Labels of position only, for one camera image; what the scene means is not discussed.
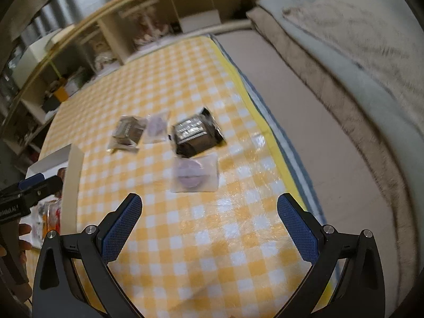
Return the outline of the person's left hand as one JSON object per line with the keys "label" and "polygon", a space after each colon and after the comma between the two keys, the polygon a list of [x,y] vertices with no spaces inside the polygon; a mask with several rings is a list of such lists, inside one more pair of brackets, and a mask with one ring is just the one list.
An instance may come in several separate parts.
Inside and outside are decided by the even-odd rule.
{"label": "person's left hand", "polygon": [[16,252],[16,255],[19,256],[19,262],[25,265],[27,261],[26,252],[32,249],[32,244],[26,240],[22,240],[21,236],[30,234],[32,227],[26,223],[20,223],[17,232],[14,233],[14,226],[16,226],[16,222],[12,222],[11,227],[1,226],[1,235],[3,237],[11,235],[14,242],[18,245],[18,252]]}

